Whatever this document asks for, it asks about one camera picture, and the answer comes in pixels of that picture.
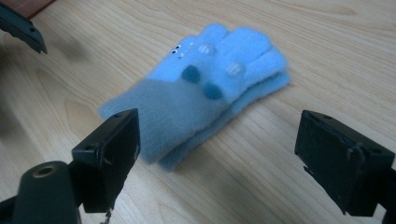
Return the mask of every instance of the wood grain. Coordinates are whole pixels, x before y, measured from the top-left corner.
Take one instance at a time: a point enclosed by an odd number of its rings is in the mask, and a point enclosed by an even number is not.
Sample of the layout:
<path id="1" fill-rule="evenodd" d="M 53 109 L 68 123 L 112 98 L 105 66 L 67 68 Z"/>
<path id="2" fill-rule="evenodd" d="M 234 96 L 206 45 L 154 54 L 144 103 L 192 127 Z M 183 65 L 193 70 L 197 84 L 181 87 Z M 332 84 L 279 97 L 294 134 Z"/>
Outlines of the wood grain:
<path id="1" fill-rule="evenodd" d="M 245 109 L 174 173 L 140 161 L 113 223 L 380 223 L 343 216 L 293 153 L 300 114 L 331 115 L 396 150 L 396 3 L 63 0 L 34 17 L 48 55 L 0 34 L 0 200 L 96 128 L 96 109 L 210 22 L 268 34 L 289 86 Z M 82 214 L 84 223 L 103 215 Z"/>

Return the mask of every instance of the black bracket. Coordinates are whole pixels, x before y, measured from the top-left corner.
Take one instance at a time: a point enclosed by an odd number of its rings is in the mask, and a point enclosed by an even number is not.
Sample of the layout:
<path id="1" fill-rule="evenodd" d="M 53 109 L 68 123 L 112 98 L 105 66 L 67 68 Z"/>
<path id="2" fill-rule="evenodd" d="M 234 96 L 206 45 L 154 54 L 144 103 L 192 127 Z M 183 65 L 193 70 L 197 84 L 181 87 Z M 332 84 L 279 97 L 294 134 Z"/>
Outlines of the black bracket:
<path id="1" fill-rule="evenodd" d="M 0 3 L 0 29 L 19 38 L 38 53 L 47 53 L 43 36 L 33 23 L 10 7 Z"/>
<path id="2" fill-rule="evenodd" d="M 344 214 L 372 217 L 380 203 L 387 209 L 383 223 L 396 223 L 392 151 L 336 119 L 305 110 L 295 153 Z"/>
<path id="3" fill-rule="evenodd" d="M 140 152 L 137 109 L 113 115 L 73 150 L 73 161 L 37 165 L 18 195 L 0 203 L 0 224 L 78 224 L 78 207 L 107 213 Z"/>

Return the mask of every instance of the screw hole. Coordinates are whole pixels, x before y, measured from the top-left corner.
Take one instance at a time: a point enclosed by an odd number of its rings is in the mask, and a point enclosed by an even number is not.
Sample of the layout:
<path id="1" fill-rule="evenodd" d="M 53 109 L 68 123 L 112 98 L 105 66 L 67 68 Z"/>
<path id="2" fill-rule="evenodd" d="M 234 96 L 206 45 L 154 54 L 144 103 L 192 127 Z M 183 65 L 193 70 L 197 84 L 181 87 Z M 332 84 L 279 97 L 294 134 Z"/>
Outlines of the screw hole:
<path id="1" fill-rule="evenodd" d="M 46 176 L 52 175 L 53 173 L 55 173 L 55 171 L 56 171 L 56 169 L 54 166 L 52 166 L 52 165 L 45 166 L 45 167 L 42 167 L 42 168 L 36 170 L 33 173 L 33 177 L 34 178 L 46 177 Z"/>

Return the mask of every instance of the dark blue dot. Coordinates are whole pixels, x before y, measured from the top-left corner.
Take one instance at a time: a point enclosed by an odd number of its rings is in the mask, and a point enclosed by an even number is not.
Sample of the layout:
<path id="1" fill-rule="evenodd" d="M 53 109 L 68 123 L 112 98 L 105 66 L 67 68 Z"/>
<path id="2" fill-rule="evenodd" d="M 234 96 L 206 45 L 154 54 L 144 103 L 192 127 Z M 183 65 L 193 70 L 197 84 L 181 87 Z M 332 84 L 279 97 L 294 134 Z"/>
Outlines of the dark blue dot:
<path id="1" fill-rule="evenodd" d="M 204 94 L 207 98 L 211 100 L 218 100 L 223 97 L 220 88 L 212 83 L 207 83 L 204 86 Z"/>
<path id="2" fill-rule="evenodd" d="M 181 77 L 188 82 L 198 83 L 201 80 L 201 73 L 197 67 L 189 65 L 181 73 Z"/>

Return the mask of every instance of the table surface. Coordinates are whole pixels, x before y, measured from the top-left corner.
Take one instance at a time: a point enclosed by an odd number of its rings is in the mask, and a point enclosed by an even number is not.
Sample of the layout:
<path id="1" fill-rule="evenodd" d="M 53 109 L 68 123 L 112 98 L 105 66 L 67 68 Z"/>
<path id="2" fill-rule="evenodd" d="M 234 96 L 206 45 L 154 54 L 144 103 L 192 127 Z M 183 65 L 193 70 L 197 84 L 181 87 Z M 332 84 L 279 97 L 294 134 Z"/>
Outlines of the table surface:
<path id="1" fill-rule="evenodd" d="M 396 2 L 58 0 L 33 18 L 48 55 L 0 34 L 0 200 L 101 120 L 97 108 L 207 24 L 268 34 L 291 83 L 246 108 L 173 173 L 138 161 L 112 223 L 380 223 L 344 216 L 294 155 L 303 109 L 396 150 Z M 86 215 L 99 223 L 104 215 Z"/>

